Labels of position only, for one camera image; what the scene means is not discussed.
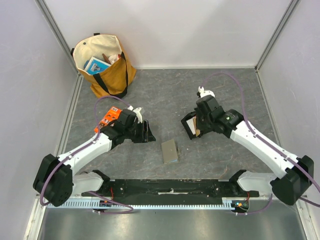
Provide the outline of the credit card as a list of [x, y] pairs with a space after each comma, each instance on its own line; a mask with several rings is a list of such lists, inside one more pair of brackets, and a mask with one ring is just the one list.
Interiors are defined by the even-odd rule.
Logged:
[[202, 132], [201, 132], [201, 130], [200, 130], [200, 129], [196, 129], [196, 131], [195, 131], [195, 132], [196, 132], [196, 136], [197, 136], [197, 137], [199, 137], [199, 138], [200, 138], [200, 137], [202, 136]]

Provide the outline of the black card tray box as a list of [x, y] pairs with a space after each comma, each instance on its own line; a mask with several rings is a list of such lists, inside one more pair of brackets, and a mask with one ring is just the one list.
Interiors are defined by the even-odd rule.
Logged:
[[190, 112], [188, 113], [182, 120], [182, 126], [184, 127], [188, 138], [190, 140], [193, 140], [195, 138], [201, 138], [206, 132], [204, 130], [200, 130], [197, 128], [196, 123], [196, 112]]

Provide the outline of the grey card holder wallet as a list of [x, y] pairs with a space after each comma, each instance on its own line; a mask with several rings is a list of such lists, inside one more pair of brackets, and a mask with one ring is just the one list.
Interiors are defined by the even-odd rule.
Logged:
[[164, 164], [179, 162], [178, 149], [174, 139], [167, 140], [161, 144], [162, 158]]

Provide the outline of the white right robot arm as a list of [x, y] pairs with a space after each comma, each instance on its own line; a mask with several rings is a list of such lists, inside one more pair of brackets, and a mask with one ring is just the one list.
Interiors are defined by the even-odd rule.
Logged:
[[244, 171], [229, 184], [233, 196], [240, 197], [249, 191], [271, 193], [292, 206], [312, 185], [314, 161], [309, 156], [298, 157], [284, 150], [255, 129], [238, 111], [224, 111], [214, 96], [204, 95], [196, 101], [195, 120], [201, 135], [210, 132], [224, 135], [245, 147], [272, 171]]

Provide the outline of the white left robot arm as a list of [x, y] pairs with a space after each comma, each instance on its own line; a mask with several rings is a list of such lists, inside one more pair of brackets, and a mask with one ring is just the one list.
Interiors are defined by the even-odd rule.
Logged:
[[98, 170], [84, 175], [78, 172], [98, 156], [113, 150], [125, 140], [135, 144], [154, 142], [149, 122], [143, 118], [141, 107], [125, 108], [88, 141], [59, 156], [46, 155], [40, 164], [33, 182], [33, 189], [40, 199], [59, 207], [72, 195], [94, 191], [106, 196], [110, 191], [107, 177]]

